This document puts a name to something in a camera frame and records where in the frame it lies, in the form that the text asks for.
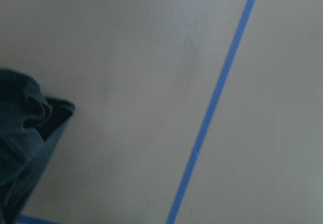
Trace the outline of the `black printed t-shirt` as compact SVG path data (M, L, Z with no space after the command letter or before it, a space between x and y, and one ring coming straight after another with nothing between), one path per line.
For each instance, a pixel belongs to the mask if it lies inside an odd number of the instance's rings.
M1 69L1 223L16 223L75 112L30 76Z

